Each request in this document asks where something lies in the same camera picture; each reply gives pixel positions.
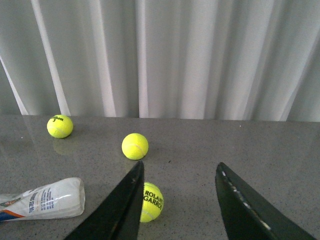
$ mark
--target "white curtain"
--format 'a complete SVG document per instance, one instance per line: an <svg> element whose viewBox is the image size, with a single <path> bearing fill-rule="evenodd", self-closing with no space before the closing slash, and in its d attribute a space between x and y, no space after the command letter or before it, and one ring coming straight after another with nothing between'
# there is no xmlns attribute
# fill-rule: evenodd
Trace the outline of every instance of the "white curtain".
<svg viewBox="0 0 320 240"><path fill-rule="evenodd" d="M0 114L320 122L319 0L1 0Z"/></svg>

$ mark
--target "ball logo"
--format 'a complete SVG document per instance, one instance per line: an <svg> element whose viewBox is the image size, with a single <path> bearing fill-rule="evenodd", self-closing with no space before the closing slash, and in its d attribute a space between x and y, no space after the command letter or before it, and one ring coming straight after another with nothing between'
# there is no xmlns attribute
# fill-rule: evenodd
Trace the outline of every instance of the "ball logo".
<svg viewBox="0 0 320 240"><path fill-rule="evenodd" d="M148 190L146 190L144 192L143 200L155 205L160 210L162 209L162 206L164 204L164 200L160 196L158 196L155 193L153 193L152 191L148 191Z"/></svg>
<svg viewBox="0 0 320 240"><path fill-rule="evenodd" d="M63 118L58 117L58 116L54 116L54 117L52 117L51 119L53 119L53 122L55 122L57 119L58 119L58 120L61 120L61 121L64 121Z"/></svg>

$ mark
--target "gray countertop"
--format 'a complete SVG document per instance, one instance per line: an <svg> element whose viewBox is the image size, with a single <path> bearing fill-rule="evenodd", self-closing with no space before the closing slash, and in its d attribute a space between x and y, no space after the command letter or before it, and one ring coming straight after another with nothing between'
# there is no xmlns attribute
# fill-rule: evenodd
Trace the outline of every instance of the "gray countertop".
<svg viewBox="0 0 320 240"><path fill-rule="evenodd" d="M121 150L134 132L149 141L145 181L164 197L159 218L140 224L139 240L228 239L215 189L219 162L320 239L320 123L72 117L72 134L55 139L49 118L0 116L0 193L79 177L85 210L68 219L3 222L2 240L64 239L136 163Z"/></svg>

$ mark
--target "tennis ball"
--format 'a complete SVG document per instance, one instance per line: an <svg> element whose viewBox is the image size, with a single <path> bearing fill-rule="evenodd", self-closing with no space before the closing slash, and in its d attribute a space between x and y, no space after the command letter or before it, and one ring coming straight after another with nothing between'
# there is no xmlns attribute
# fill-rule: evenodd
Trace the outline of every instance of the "tennis ball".
<svg viewBox="0 0 320 240"><path fill-rule="evenodd" d="M142 159L147 154L148 149L148 140L139 133L131 133L122 141L122 152L131 160Z"/></svg>
<svg viewBox="0 0 320 240"><path fill-rule="evenodd" d="M159 188L150 182L145 182L140 222L147 223L156 219L163 208L164 197Z"/></svg>
<svg viewBox="0 0 320 240"><path fill-rule="evenodd" d="M46 128L52 137L63 139L74 129L71 119L65 115L55 115L48 121Z"/></svg>

